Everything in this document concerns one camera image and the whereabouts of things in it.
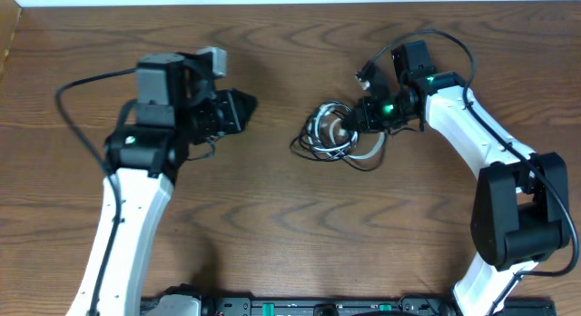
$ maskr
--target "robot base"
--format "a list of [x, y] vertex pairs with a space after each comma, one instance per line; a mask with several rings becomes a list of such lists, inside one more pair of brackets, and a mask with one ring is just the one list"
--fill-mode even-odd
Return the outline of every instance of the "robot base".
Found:
[[[255, 299], [251, 294], [208, 297], [189, 285], [171, 287], [160, 298], [143, 300], [142, 316], [462, 316], [449, 296], [408, 294], [400, 299], [312, 300]], [[544, 299], [508, 299], [496, 316], [557, 316], [555, 304]]]

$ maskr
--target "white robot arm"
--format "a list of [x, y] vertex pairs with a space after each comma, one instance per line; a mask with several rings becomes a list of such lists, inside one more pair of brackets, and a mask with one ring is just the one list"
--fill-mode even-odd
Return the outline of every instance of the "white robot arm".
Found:
[[[518, 163], [518, 158], [506, 151], [468, 112], [462, 100], [463, 89], [456, 85], [429, 95], [426, 100], [426, 122], [454, 146], [477, 178], [480, 169], [489, 167], [492, 163]], [[470, 89], [468, 100], [472, 102], [474, 111], [522, 155], [530, 157], [535, 153], [503, 129], [482, 108]], [[534, 261], [520, 262], [508, 270], [499, 272], [494, 266], [484, 262], [477, 253], [468, 272], [453, 290], [462, 314], [486, 315], [492, 307], [492, 301], [507, 287], [516, 272], [531, 271], [537, 265], [538, 262]], [[495, 311], [501, 311], [503, 308], [504, 300], [499, 302]]]
[[[226, 52], [214, 47], [196, 54], [148, 54], [134, 70], [80, 80], [57, 92], [61, 115], [84, 141], [62, 107], [63, 91], [137, 73], [138, 98], [122, 108], [105, 143], [106, 163], [99, 160], [107, 172], [101, 219], [81, 287], [67, 315], [140, 314], [153, 237], [179, 168], [185, 161], [212, 155], [214, 137], [242, 132], [257, 105], [254, 97], [235, 89], [215, 90], [214, 79], [226, 73], [225, 58]], [[133, 108], [136, 124], [126, 125]], [[188, 159], [188, 146], [200, 143], [209, 143], [212, 152]], [[186, 311], [199, 307], [182, 302], [180, 308]], [[173, 309], [172, 315], [179, 316], [179, 309]]]
[[[428, 33], [454, 41], [473, 62], [460, 41], [437, 30], [403, 35], [396, 42]], [[501, 311], [504, 299], [518, 282], [515, 279], [533, 273], [539, 262], [565, 247], [575, 233], [567, 209], [565, 163], [556, 153], [536, 154], [482, 108], [472, 90], [466, 88], [475, 74], [474, 64], [467, 83], [455, 73], [438, 73], [423, 41], [391, 51], [400, 90], [390, 94], [385, 76], [374, 65], [389, 47], [356, 74], [371, 96], [359, 99], [342, 126], [357, 133], [390, 133], [419, 119], [421, 131], [424, 122], [428, 123], [452, 144], [478, 179], [470, 224], [477, 254], [453, 289], [455, 303], [464, 316]], [[536, 175], [538, 171], [544, 179]], [[546, 187], [549, 180], [553, 185], [550, 189], [555, 189], [551, 194]], [[519, 206], [518, 193], [534, 194], [533, 202]], [[557, 196], [563, 198], [562, 207], [556, 202]], [[578, 254], [577, 239], [573, 238], [574, 257], [568, 272]]]

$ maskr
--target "wooden table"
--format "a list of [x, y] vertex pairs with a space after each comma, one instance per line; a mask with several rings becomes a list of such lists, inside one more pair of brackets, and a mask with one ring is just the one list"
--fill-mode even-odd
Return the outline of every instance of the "wooden table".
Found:
[[[312, 108], [362, 96], [354, 72], [395, 36], [422, 28], [463, 40], [478, 59], [473, 89], [485, 108], [522, 142], [565, 159], [581, 222], [578, 2], [29, 8], [0, 87], [0, 314], [66, 312], [100, 214], [103, 176], [57, 115], [54, 89], [144, 54], [205, 45], [229, 53], [218, 85], [256, 95], [260, 107], [215, 158], [180, 170], [144, 295], [182, 282], [287, 297], [451, 288], [475, 253], [476, 181], [438, 133], [394, 137], [374, 173], [288, 150]], [[453, 44], [428, 44], [440, 70], [467, 74]], [[65, 104], [101, 145], [135, 95], [134, 76], [125, 76], [75, 88]], [[563, 250], [540, 269], [568, 258]], [[550, 295], [559, 315], [577, 315], [580, 284], [576, 271], [526, 279], [516, 294]]]

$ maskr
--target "black cable on robot arm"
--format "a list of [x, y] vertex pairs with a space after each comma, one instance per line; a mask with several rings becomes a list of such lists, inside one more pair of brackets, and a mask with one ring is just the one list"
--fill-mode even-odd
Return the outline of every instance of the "black cable on robot arm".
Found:
[[125, 125], [125, 121], [127, 121], [127, 116], [129, 116], [129, 113], [135, 107], [136, 104], [137, 99], [132, 99], [130, 101], [127, 101], [127, 103], [125, 103], [123, 107], [121, 107], [121, 110], [119, 111], [119, 116], [117, 116], [117, 125], [115, 126], [116, 129]]
[[103, 277], [105, 274], [105, 270], [107, 268], [107, 262], [109, 261], [109, 257], [111, 256], [113, 242], [115, 240], [115, 235], [116, 235], [117, 230], [119, 228], [119, 222], [121, 219], [121, 205], [122, 205], [121, 193], [120, 193], [119, 187], [114, 182], [113, 171], [111, 169], [109, 169], [108, 165], [101, 158], [101, 155], [99, 154], [97, 149], [93, 146], [91, 141], [89, 141], [89, 139], [86, 137], [86, 135], [84, 135], [81, 128], [73, 121], [73, 119], [71, 118], [69, 113], [66, 112], [66, 110], [64, 109], [63, 93], [67, 89], [70, 89], [70, 88], [75, 87], [77, 85], [88, 84], [88, 83], [93, 82], [93, 81], [103, 80], [103, 79], [107, 79], [107, 78], [111, 78], [111, 77], [115, 77], [115, 76], [120, 76], [120, 75], [125, 75], [125, 74], [131, 74], [133, 72], [135, 72], [134, 68], [122, 70], [119, 72], [112, 72], [109, 74], [92, 76], [90, 78], [86, 78], [86, 79], [82, 79], [82, 80], [77, 80], [77, 81], [71, 82], [69, 84], [65, 84], [62, 87], [60, 87], [56, 91], [56, 94], [54, 96], [54, 102], [56, 103], [56, 109], [57, 109], [58, 113], [61, 115], [64, 122], [67, 124], [68, 128], [71, 129], [71, 131], [73, 131], [74, 135], [76, 135], [76, 137], [79, 139], [79, 141], [83, 144], [84, 148], [86, 148], [89, 151], [89, 153], [91, 153], [91, 156], [97, 161], [97, 163], [101, 167], [101, 170], [103, 171], [103, 174], [107, 178], [107, 182], [111, 185], [111, 188], [113, 190], [113, 196], [115, 198], [115, 216], [113, 217], [113, 227], [111, 229], [111, 233], [109, 234], [109, 239], [107, 241], [107, 245], [105, 247], [105, 252], [103, 254], [103, 261], [101, 262], [101, 266], [99, 267], [99, 272], [97, 273], [97, 279], [96, 279], [95, 284], [94, 284], [93, 296], [91, 298], [91, 305], [89, 306], [89, 310], [87, 312], [87, 314], [89, 316], [98, 315], [97, 304], [99, 303], [99, 291], [101, 290], [101, 286], [103, 284]]

